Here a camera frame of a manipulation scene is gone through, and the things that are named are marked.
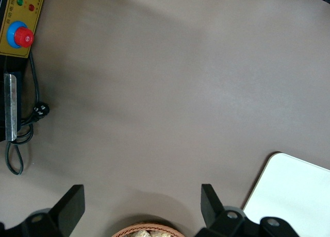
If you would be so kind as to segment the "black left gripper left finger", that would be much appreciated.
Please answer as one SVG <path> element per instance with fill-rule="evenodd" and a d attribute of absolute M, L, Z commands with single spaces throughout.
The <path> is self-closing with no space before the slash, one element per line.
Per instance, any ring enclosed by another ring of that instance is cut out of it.
<path fill-rule="evenodd" d="M 32 214 L 10 229 L 1 223 L 1 236 L 70 236 L 84 212 L 84 186 L 76 184 L 47 213 Z"/>

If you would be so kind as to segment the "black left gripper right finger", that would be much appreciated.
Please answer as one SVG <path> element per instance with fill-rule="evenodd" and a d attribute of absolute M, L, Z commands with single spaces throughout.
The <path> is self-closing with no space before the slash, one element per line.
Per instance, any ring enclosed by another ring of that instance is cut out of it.
<path fill-rule="evenodd" d="M 212 185 L 201 185 L 201 213 L 205 222 L 196 236 L 298 236 L 278 217 L 263 217 L 254 223 L 237 207 L 223 206 Z"/>

